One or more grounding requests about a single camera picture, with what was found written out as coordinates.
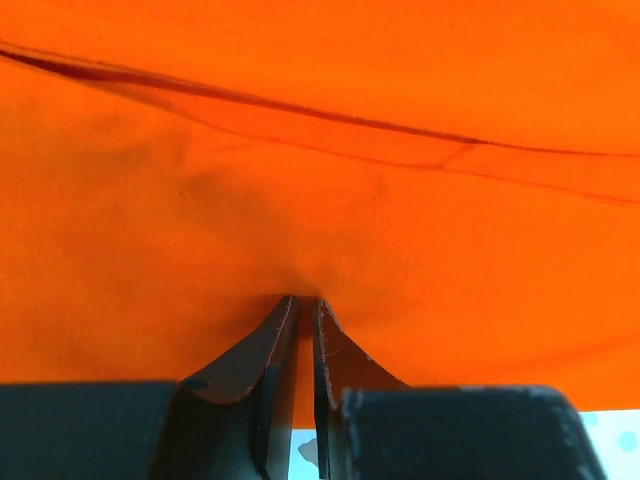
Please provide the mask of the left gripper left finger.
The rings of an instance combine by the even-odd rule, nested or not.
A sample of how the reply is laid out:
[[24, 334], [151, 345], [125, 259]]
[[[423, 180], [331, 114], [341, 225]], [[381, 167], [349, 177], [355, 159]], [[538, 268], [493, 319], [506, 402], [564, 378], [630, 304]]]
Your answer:
[[254, 331], [182, 382], [182, 464], [194, 478], [288, 476], [298, 305], [282, 297]]

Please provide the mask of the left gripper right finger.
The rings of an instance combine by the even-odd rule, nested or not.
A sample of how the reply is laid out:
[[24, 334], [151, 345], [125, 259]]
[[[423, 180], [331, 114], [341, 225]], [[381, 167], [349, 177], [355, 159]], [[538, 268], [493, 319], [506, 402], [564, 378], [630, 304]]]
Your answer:
[[317, 300], [312, 312], [319, 476], [337, 478], [338, 417], [343, 391], [407, 390], [409, 385], [377, 363], [346, 334], [327, 300]]

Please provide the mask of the orange t shirt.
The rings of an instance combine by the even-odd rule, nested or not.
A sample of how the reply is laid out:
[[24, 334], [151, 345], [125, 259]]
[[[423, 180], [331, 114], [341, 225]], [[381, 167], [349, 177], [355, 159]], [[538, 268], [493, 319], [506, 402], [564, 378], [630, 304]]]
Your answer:
[[182, 377], [284, 294], [637, 408], [638, 3], [3, 2], [2, 381]]

